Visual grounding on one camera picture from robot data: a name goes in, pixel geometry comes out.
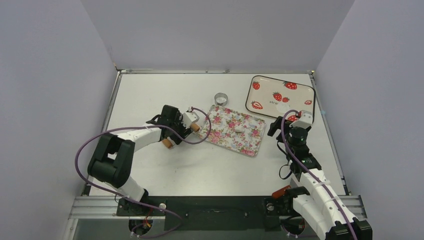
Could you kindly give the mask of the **white dough piece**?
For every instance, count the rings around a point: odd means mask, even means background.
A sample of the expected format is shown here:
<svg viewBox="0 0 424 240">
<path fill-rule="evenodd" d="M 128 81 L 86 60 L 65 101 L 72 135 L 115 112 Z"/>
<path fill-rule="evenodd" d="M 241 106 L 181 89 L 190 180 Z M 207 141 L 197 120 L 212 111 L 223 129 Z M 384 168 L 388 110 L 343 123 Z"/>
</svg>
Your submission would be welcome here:
<svg viewBox="0 0 424 240">
<path fill-rule="evenodd" d="M 236 133 L 244 133 L 245 132 L 245 127 L 243 125 L 237 125 L 234 127 L 234 131 Z"/>
</svg>

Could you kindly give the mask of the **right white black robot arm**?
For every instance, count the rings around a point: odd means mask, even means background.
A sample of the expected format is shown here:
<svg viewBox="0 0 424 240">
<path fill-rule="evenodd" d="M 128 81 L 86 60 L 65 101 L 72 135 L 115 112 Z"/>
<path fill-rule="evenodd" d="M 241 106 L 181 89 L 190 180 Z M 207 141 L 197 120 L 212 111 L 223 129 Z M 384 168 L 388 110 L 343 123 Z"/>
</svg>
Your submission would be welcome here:
<svg viewBox="0 0 424 240">
<path fill-rule="evenodd" d="M 312 127 L 306 113 L 279 116 L 270 125 L 268 136 L 277 131 L 278 143 L 284 144 L 288 166 L 299 186 L 285 190 L 280 196 L 283 209 L 302 217 L 321 240 L 371 240 L 373 229 L 360 220 L 336 194 L 322 166 L 310 152 L 307 137 Z"/>
</svg>

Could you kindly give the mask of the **floral pattern tray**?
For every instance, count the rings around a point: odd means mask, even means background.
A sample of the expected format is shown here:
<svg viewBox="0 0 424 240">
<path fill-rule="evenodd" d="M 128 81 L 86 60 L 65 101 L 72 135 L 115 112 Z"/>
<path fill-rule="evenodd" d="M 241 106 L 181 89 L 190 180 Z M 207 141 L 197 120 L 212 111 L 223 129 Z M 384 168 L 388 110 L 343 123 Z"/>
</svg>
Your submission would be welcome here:
<svg viewBox="0 0 424 240">
<path fill-rule="evenodd" d="M 203 126 L 196 133 L 200 138 L 228 150 L 255 157 L 265 133 L 266 122 L 258 117 L 236 110 L 212 105 Z M 236 133 L 235 126 L 243 125 L 245 132 Z"/>
</svg>

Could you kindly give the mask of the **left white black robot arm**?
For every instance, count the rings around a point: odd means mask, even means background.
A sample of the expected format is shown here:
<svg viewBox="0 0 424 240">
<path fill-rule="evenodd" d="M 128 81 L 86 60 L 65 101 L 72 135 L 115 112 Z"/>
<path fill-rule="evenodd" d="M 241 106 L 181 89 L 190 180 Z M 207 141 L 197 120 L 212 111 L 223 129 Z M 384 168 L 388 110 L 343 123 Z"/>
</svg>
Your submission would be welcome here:
<svg viewBox="0 0 424 240">
<path fill-rule="evenodd" d="M 130 208 L 136 215 L 143 215 L 150 210 L 149 193 L 131 177 L 134 154 L 159 142 L 167 148 L 180 144 L 198 131 L 198 120 L 199 116 L 191 108 L 181 112 L 174 106 L 164 105 L 160 114 L 141 127 L 120 130 L 119 134 L 106 132 L 97 142 L 87 173 L 106 185 L 99 189 L 122 197 L 123 209 Z"/>
</svg>

